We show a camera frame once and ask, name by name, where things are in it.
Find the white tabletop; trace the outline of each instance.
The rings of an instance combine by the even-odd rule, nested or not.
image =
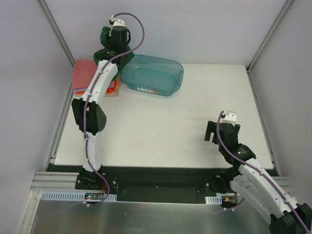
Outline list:
[[[122,85],[118,97],[105,97],[103,166],[228,168],[218,146],[204,141],[208,120],[235,111],[239,141],[261,164],[272,163],[243,65],[184,64],[181,88],[170,97],[133,91]],[[56,165],[82,165],[81,131],[69,110]]]

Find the teal plastic tub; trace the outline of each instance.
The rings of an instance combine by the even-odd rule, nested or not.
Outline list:
[[[183,72],[176,61],[135,55],[123,68],[120,79],[130,89],[170,96],[180,88]]]

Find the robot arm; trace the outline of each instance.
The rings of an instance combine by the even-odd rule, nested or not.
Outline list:
[[[307,233],[290,206],[294,208],[309,230],[311,230],[312,222],[311,208],[307,204],[299,205],[295,199],[283,191],[263,169],[255,154],[246,145],[238,143],[239,129],[235,112],[225,111],[223,120],[219,124],[219,136],[231,154],[245,163],[238,161],[224,149],[216,134],[217,123],[208,122],[205,140],[209,141],[211,133],[214,133],[213,143],[219,145],[219,151],[226,161],[233,165],[210,183],[211,189],[218,193],[229,191],[239,193],[263,216],[272,234]]]
[[[121,56],[112,62],[109,62],[109,60],[126,52],[127,45],[131,39],[130,31],[125,27],[124,21],[111,17],[110,23],[113,27],[106,35],[106,46],[101,52],[97,71],[82,97],[80,99],[74,98],[72,101],[75,121],[79,126],[79,129],[82,131],[84,145],[88,143],[88,157],[85,155],[86,160],[83,164],[83,168],[88,172],[93,171],[89,162],[96,171],[102,166],[100,158],[102,145],[101,135],[106,124],[106,115],[99,104],[102,101],[110,82],[118,73],[120,65],[125,62],[127,55]],[[87,105],[85,121],[86,132],[89,133],[88,137],[85,136],[83,129],[85,105]]]

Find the purple cable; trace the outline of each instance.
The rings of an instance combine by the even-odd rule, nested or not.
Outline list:
[[[73,206],[76,206],[76,205],[78,205],[78,204],[83,204],[83,202],[81,202],[81,201],[75,202],[75,203],[69,205],[68,207],[64,208],[63,210],[57,211],[57,212],[52,213],[52,214],[46,214],[46,213],[42,212],[41,207],[40,207],[40,205],[39,205],[39,206],[38,206],[38,211],[39,211],[41,214],[45,215],[45,216],[55,216],[55,215],[58,215],[58,214],[63,213],[64,211],[66,211],[66,210],[68,210],[69,208],[72,208]]]
[[[133,52],[134,50],[136,50],[137,48],[139,48],[139,47],[142,45],[143,41],[144,41],[144,38],[145,38],[145,30],[144,30],[143,24],[142,24],[142,22],[140,21],[140,19],[139,19],[138,17],[136,17],[135,15],[133,15],[133,14],[131,14],[131,13],[126,13],[126,12],[118,13],[118,14],[114,15],[114,17],[120,16],[120,15],[132,16],[132,17],[134,17],[134,18],[138,21],[138,23],[140,24],[140,26],[141,26],[141,28],[142,28],[142,40],[141,40],[141,42],[140,42],[135,48],[133,48],[132,50],[129,50],[129,51],[124,52],[124,53],[121,53],[120,55],[116,55],[115,57],[112,57],[110,60],[108,60],[108,61],[104,64],[103,68],[101,69],[101,72],[104,71],[104,69],[107,67],[107,65],[108,65],[110,62],[112,62],[113,60],[115,60],[115,59],[117,59],[117,58],[119,58],[119,57],[121,57],[121,56],[124,56],[124,55],[127,55],[127,54]],[[88,160],[88,164],[89,164],[90,168],[92,169],[92,171],[94,171],[94,172],[104,181],[104,183],[106,184],[106,187],[107,187],[107,195],[106,195],[101,201],[99,201],[98,203],[96,203],[96,204],[90,204],[90,206],[97,206],[97,205],[100,205],[100,204],[108,197],[108,195],[109,195],[109,193],[110,193],[110,188],[109,188],[109,185],[108,185],[107,180],[106,180],[99,172],[97,172],[97,171],[95,170],[95,168],[92,166],[92,164],[91,164],[91,162],[90,162],[90,158],[89,158],[89,155],[88,155],[88,142],[89,142],[89,140],[87,139],[87,138],[88,138],[88,135],[87,135],[87,118],[86,118],[86,116],[87,116],[87,107],[88,107],[88,103],[89,103],[90,97],[92,96],[92,92],[93,92],[93,90],[94,90],[94,88],[95,88],[95,86],[96,86],[96,84],[97,84],[97,81],[98,81],[98,79],[99,79],[100,76],[101,76],[101,74],[99,73],[98,76],[96,77],[95,81],[93,82],[92,87],[91,87],[91,89],[90,89],[90,94],[87,96],[87,99],[86,99],[86,102],[85,102],[85,105],[84,105],[84,108],[83,108],[83,137],[84,137],[84,139],[86,139],[85,153],[86,153],[86,159]]]
[[[211,213],[211,214],[213,214],[213,215],[217,215],[217,214],[222,213],[222,212],[224,212],[224,211],[232,211],[232,209],[236,209],[236,208],[238,208],[241,204],[243,204],[244,201],[245,201],[245,199],[243,198],[243,199],[242,199],[236,206],[234,206],[233,208],[226,208],[226,209],[219,210],[219,211],[217,211],[217,212],[211,212],[211,211],[208,210],[208,212]]]
[[[225,149],[225,151],[231,156],[233,157],[235,160],[239,161],[241,164],[246,165],[250,168],[252,168],[253,170],[255,170],[258,173],[261,173],[261,171],[254,167],[253,165],[241,160],[240,158],[236,157],[234,154],[231,153],[231,151],[225,146],[225,144],[223,143],[221,136],[220,136],[220,121],[221,118],[224,114],[224,111],[220,112],[219,118],[218,118],[218,122],[216,125],[216,135],[218,137],[218,140],[220,142],[220,144],[222,145],[222,147]],[[262,174],[262,176],[272,185],[272,187],[277,191],[277,193],[282,197],[282,199],[284,200],[284,202],[289,206],[289,208],[291,209],[291,211],[294,213],[294,215],[296,216],[296,218],[299,220],[300,224],[302,225],[302,227],[305,229],[305,231],[307,232],[307,234],[311,234],[308,227],[305,225],[305,223],[302,221],[302,219],[300,218],[300,216],[298,215],[297,211],[294,209],[294,207],[291,205],[290,202],[287,201],[286,197],[284,196],[284,194],[279,190],[279,188],[273,183],[273,181],[266,175],[266,174]]]

